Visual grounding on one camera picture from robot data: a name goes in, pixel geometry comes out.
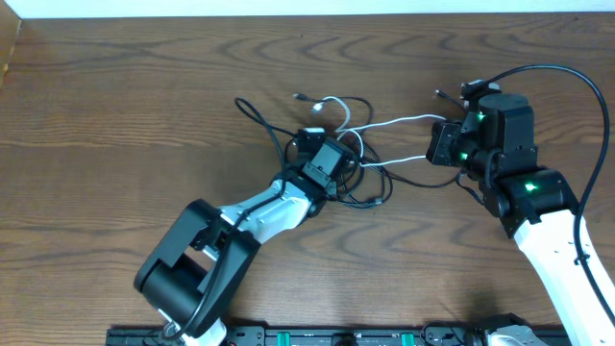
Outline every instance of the white cable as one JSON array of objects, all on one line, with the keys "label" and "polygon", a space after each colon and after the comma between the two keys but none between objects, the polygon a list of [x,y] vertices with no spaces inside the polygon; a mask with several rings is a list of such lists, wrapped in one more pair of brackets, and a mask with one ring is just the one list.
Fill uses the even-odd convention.
[{"label": "white cable", "polygon": [[393,123],[396,123],[398,121],[404,121],[404,120],[416,120],[416,119],[421,119],[424,117],[431,117],[431,118],[436,118],[436,119],[440,119],[440,120],[446,120],[446,118],[444,116],[440,116],[440,115],[435,115],[435,114],[423,114],[423,115],[417,115],[417,116],[407,116],[407,117],[401,117],[398,119],[393,119],[390,121],[386,121],[383,123],[376,123],[376,124],[369,124],[369,125],[363,125],[363,126],[359,126],[359,127],[355,127],[355,128],[350,128],[350,129],[342,129],[342,127],[340,127],[339,129],[335,130],[336,132],[342,132],[342,131],[350,131],[350,130],[363,130],[363,129],[369,129],[372,127],[377,127],[377,126],[385,126],[385,125],[390,125]]},{"label": "white cable", "polygon": [[339,135],[339,137],[337,138],[337,141],[339,141],[339,139],[344,137],[344,135],[348,134],[349,132],[355,134],[355,136],[357,136],[357,138],[358,138],[358,142],[360,143],[360,146],[361,146],[361,152],[360,152],[358,158],[362,159],[363,158],[363,139],[361,138],[361,135],[359,135],[357,131],[355,131],[355,130],[344,131],[341,135]]},{"label": "white cable", "polygon": [[[338,104],[342,106],[342,108],[346,112],[346,120],[344,120],[344,122],[340,125],[340,127],[337,128],[337,130],[335,130],[336,132],[341,132],[344,129],[344,127],[346,127],[346,125],[348,125],[348,123],[350,122],[350,118],[352,116],[350,112],[350,108],[348,108],[346,103],[342,101],[339,97],[335,97],[335,96],[323,97],[323,101],[327,101],[327,100],[336,101]],[[319,102],[315,104],[311,108],[312,112],[320,112],[323,109],[323,105],[324,105],[324,102]]]},{"label": "white cable", "polygon": [[426,158],[425,155],[421,155],[417,157],[409,157],[405,159],[399,159],[399,160],[393,160],[393,161],[387,161],[387,162],[361,164],[361,167],[373,167],[373,166],[379,166],[379,165],[386,165],[390,163],[405,162],[405,161],[425,159],[425,158]]}]

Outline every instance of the white robotic arm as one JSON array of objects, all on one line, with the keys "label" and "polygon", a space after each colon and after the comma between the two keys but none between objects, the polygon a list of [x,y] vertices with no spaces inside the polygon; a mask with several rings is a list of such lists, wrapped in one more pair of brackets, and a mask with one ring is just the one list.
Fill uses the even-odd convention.
[{"label": "white robotic arm", "polygon": [[[606,316],[585,273],[575,263],[573,241],[575,216],[569,210],[542,214],[541,222],[528,221],[517,230],[514,240],[540,276],[573,345],[615,344],[615,328]],[[604,270],[581,221],[581,243],[589,255],[589,266],[606,301],[615,307],[615,286]]]}]

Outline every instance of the green connector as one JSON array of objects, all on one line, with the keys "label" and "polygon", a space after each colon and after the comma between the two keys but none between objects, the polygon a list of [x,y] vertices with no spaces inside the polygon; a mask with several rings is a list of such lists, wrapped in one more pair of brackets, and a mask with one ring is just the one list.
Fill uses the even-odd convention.
[{"label": "green connector", "polygon": [[414,334],[402,334],[402,346],[414,346]]},{"label": "green connector", "polygon": [[290,346],[290,333],[278,333],[278,346]]}]

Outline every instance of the white wall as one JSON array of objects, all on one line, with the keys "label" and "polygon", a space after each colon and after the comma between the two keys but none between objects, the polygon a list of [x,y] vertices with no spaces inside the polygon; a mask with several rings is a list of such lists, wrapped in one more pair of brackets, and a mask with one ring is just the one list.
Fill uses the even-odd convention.
[{"label": "white wall", "polygon": [[6,0],[22,18],[611,12],[615,0]]}]

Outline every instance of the wood grain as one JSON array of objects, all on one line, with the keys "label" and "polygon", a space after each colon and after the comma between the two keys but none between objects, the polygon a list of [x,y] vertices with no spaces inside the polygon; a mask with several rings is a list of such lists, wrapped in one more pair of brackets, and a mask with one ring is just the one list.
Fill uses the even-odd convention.
[{"label": "wood grain", "polygon": [[[334,124],[294,92],[357,95],[377,121],[457,110],[433,98],[532,62],[569,64],[615,104],[615,14],[30,20],[0,93],[0,343],[100,345],[117,324],[158,324],[132,288],[187,203],[235,203],[277,173],[266,132],[235,96],[287,129]],[[586,86],[530,72],[502,83],[536,113],[542,164],[580,193],[602,121]],[[355,122],[366,112],[354,106]],[[429,121],[368,133],[385,159],[424,153]],[[436,183],[451,169],[400,174]],[[586,216],[615,273],[615,170]],[[266,243],[229,315],[271,325],[407,326],[515,312],[559,324],[524,256],[459,188],[397,184],[370,211],[327,205]]]}]

